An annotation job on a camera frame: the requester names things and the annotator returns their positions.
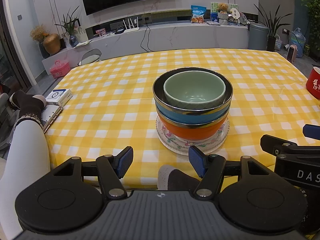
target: white chair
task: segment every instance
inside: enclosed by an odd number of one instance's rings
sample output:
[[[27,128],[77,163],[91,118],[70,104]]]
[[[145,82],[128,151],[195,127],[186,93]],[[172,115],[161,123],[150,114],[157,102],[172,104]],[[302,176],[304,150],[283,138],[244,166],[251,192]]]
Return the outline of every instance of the white chair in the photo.
[[[90,64],[96,61],[100,61],[99,58],[101,56],[101,51],[99,49],[92,49],[86,52],[83,56],[81,61],[79,62],[79,66]]]
[[[0,150],[7,148],[12,140],[13,126],[18,120],[19,110],[12,110],[8,105],[9,96],[0,95]]]

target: blue gripper pad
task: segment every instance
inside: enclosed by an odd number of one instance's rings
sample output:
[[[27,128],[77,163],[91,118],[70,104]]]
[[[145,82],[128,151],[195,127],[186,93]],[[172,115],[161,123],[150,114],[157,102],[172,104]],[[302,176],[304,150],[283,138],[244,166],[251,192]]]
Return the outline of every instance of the blue gripper pad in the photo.
[[[207,171],[204,163],[205,158],[205,154],[201,152],[197,147],[189,147],[189,161],[200,178],[203,178]]]
[[[132,161],[133,149],[131,146],[127,146],[117,156],[115,156],[114,162],[116,162],[116,167],[114,168],[114,171],[116,172],[119,179],[124,177]]]
[[[305,137],[312,138],[315,140],[320,140],[320,126],[306,124],[302,128],[302,133]]]

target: table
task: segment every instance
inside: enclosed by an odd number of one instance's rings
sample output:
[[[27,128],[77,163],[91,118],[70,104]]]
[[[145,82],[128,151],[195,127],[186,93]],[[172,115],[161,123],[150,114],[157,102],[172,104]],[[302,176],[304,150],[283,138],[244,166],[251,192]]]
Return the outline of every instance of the table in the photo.
[[[72,69],[56,88],[70,88],[74,96],[46,133],[52,166],[72,156],[92,161],[132,146],[134,160],[122,180],[126,187],[154,187],[163,164],[197,177],[188,157],[165,148],[156,133],[153,82],[162,73],[185,66],[215,70],[233,85],[229,134],[215,153],[227,160],[250,155],[271,166],[275,157],[260,148],[263,134],[299,145],[320,145],[302,134],[304,124],[320,122],[318,100],[305,89],[306,77],[278,53],[171,50]]]

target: stainless steel bowl rim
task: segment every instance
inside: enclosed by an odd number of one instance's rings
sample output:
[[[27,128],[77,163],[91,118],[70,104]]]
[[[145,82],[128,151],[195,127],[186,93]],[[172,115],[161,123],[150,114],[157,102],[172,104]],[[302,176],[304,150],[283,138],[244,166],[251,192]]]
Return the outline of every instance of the stainless steel bowl rim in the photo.
[[[194,69],[194,68],[197,68],[197,69],[199,69],[199,70],[201,70],[201,71],[203,71],[203,69],[204,69],[204,68],[199,68],[199,67],[184,67],[184,69],[185,69],[185,68],[193,68],[193,69]],[[172,69],[172,70],[170,70],[170,71],[167,71],[166,73],[171,72],[171,71],[174,71],[174,70],[177,70],[177,69],[182,69],[182,68]],[[210,73],[213,73],[213,74],[218,73],[218,72],[213,71],[213,70],[210,70],[210,69],[206,69],[206,70],[209,70],[209,72],[210,72]],[[230,97],[228,98],[228,100],[227,100],[226,102],[222,103],[222,104],[219,105],[219,106],[213,107],[213,108],[201,109],[201,110],[198,110],[198,109],[190,110],[190,109],[179,108],[179,107],[176,107],[176,106],[171,106],[171,105],[163,102],[162,100],[160,100],[160,99],[158,98],[158,96],[156,95],[156,93],[155,93],[155,83],[156,83],[156,81],[157,81],[160,77],[162,77],[163,75],[165,75],[166,73],[163,73],[161,76],[159,76],[159,77],[155,80],[155,82],[154,82],[153,85],[152,85],[152,92],[153,92],[153,97],[154,97],[155,101],[156,101],[159,105],[161,105],[162,107],[164,107],[165,109],[167,109],[167,110],[169,110],[169,111],[171,111],[171,112],[178,113],[178,114],[185,114],[185,115],[205,115],[205,114],[213,114],[213,113],[218,112],[218,111],[222,110],[223,108],[225,108],[225,107],[231,102],[231,100],[232,100],[233,87],[232,87],[231,82],[230,82],[224,75],[218,73],[219,75],[222,75],[222,76],[229,82],[229,84],[230,84],[230,86],[231,86],[231,89],[232,89],[232,90],[231,90],[231,95],[230,95]]]
[[[164,116],[160,110],[158,109],[158,107],[156,106],[156,111],[158,113],[158,115],[164,119],[166,122],[168,122],[169,124],[172,124],[174,126],[178,126],[178,127],[182,127],[182,128],[188,128],[188,129],[199,129],[199,128],[205,128],[205,127],[210,127],[213,126],[215,124],[217,124],[218,122],[221,122],[221,120],[223,120],[223,118],[225,118],[228,114],[229,114],[229,110],[230,110],[230,106],[228,107],[228,109],[226,110],[226,112],[219,117],[218,119],[211,121],[211,122],[207,122],[207,123],[200,123],[200,124],[186,124],[186,123],[180,123],[180,122],[176,122],[171,120],[170,118]]]

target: orange bowl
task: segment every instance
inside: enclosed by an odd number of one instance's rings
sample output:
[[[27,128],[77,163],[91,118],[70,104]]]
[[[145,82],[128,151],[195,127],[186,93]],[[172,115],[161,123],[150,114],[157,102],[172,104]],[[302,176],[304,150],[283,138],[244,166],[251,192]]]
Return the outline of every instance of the orange bowl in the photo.
[[[204,128],[198,128],[198,129],[191,129],[191,128],[184,128],[175,126],[171,123],[168,123],[166,120],[164,120],[162,117],[160,117],[160,120],[163,122],[164,126],[172,132],[174,135],[186,139],[186,140],[203,140],[207,139],[210,136],[214,135],[220,126],[223,124],[227,116],[225,116],[220,122]]]

